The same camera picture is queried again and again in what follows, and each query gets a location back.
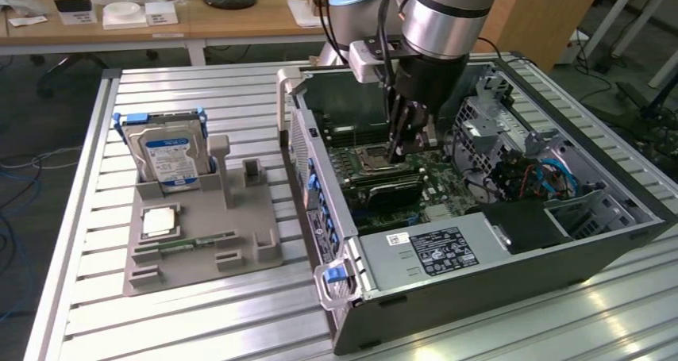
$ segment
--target aluminum extrusion table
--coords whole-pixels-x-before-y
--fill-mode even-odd
[[[675,357],[675,228],[584,283],[363,353],[333,356],[275,131],[275,72],[280,67],[303,64],[129,70],[101,80],[25,359],[447,361]],[[676,212],[676,185],[539,70],[523,63],[511,65]],[[228,167],[256,157],[267,168],[285,264],[125,298],[122,267],[136,171],[126,147],[110,130],[110,115],[113,111],[165,112],[197,106],[208,111],[208,131],[228,133]],[[519,96],[515,108],[535,129],[548,128],[545,117]]]

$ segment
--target wooden desk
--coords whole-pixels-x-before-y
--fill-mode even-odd
[[[6,18],[16,13],[0,16],[0,55],[185,48],[192,65],[201,66],[206,46],[324,40],[320,29],[296,25],[287,0],[257,0],[253,7],[236,11],[184,0],[177,3],[178,24],[116,30],[101,27],[101,6],[96,6],[96,24],[62,25],[53,0],[40,1],[49,9],[46,22],[12,27]]]

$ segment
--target hard drive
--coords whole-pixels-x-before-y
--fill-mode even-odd
[[[213,171],[206,146],[206,114],[132,113],[113,115],[114,128],[129,147],[140,182],[157,181],[162,192],[196,189],[197,176]]]

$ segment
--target desk leg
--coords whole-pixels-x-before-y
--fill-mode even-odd
[[[631,41],[634,40],[635,36],[638,35],[639,30],[643,28],[644,24],[647,23],[647,20],[655,14],[656,8],[659,8],[660,3],[664,0],[652,0],[647,7],[644,8],[643,14],[639,15],[638,20],[631,25],[631,29],[628,29],[628,32],[624,34],[624,38],[616,45],[616,48],[614,48],[612,57],[620,57],[624,53],[626,48],[628,47]]]
[[[186,42],[188,56],[190,57],[190,66],[204,66],[204,40],[190,40]]]
[[[591,40],[588,41],[586,47],[583,48],[583,53],[586,54],[586,57],[591,56],[591,53],[594,52],[595,47],[598,46],[600,40],[603,39],[604,33],[607,33],[610,26],[612,26],[614,20],[616,20],[616,17],[622,13],[622,9],[624,8],[627,2],[628,0],[616,0],[616,2],[614,3],[612,9],[607,13],[607,16],[604,17],[600,26],[595,30],[595,34],[592,35]]]
[[[666,81],[666,77],[678,67],[678,51],[675,51],[674,55],[670,57],[670,60],[666,62],[664,66],[656,72],[655,77],[651,79],[647,86],[652,89],[660,86],[660,84]]]

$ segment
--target floor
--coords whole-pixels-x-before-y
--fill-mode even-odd
[[[594,31],[608,7],[610,4],[606,4],[591,9],[581,23],[584,31]],[[631,18],[630,13],[624,13],[618,19],[603,39],[606,44],[614,41],[622,26]],[[604,78],[610,82],[632,83],[640,92],[651,98],[655,90],[651,90],[644,84],[675,48],[678,48],[678,37],[651,25],[646,26],[626,52],[626,68],[612,67]],[[261,45],[249,48],[248,51],[244,46],[220,49],[212,50],[209,53],[210,64],[233,61],[303,60],[308,55],[319,53],[320,45]],[[606,50],[604,45],[600,45],[592,59],[590,59],[591,63],[606,53]],[[149,60],[142,51],[104,53],[100,57],[110,67],[120,68],[188,65],[188,56],[181,49],[165,49],[158,51],[158,54],[157,60]],[[53,151],[56,148],[77,146],[82,142],[100,70],[90,63],[78,63],[53,82],[54,96],[49,100],[40,99],[33,89],[38,76],[61,58],[62,56],[45,56],[46,64],[34,67],[26,56],[16,56],[12,59],[0,57],[0,68],[4,63],[12,60],[12,63],[0,70],[0,95],[2,96],[0,158]],[[604,86],[600,81],[581,75],[569,66],[556,67],[549,72],[549,76],[575,98]],[[675,106],[676,100],[678,92],[674,92],[667,105]],[[587,103],[600,106],[611,112],[619,110],[619,102],[614,99],[614,90],[594,95],[587,99]],[[73,159],[76,159],[76,152],[68,152],[49,159],[45,165],[68,163]],[[33,177],[32,172],[34,171],[29,168],[13,173],[21,177]],[[18,360],[22,357],[73,173],[73,167],[42,171],[40,195],[25,210],[9,217],[13,231],[25,248],[33,282],[30,282],[28,268],[17,254],[8,271],[0,275],[0,317],[22,299],[25,293],[29,292],[29,294],[25,304],[17,309],[17,315],[0,321],[0,355],[2,355],[0,358],[6,361]],[[22,188],[25,184],[21,182],[0,178],[0,201],[4,202],[8,196],[12,196]],[[26,195],[25,198],[16,201],[16,205],[12,204],[12,206],[18,206],[30,198],[30,195]],[[1,251],[0,265],[6,262],[6,258],[8,253]]]

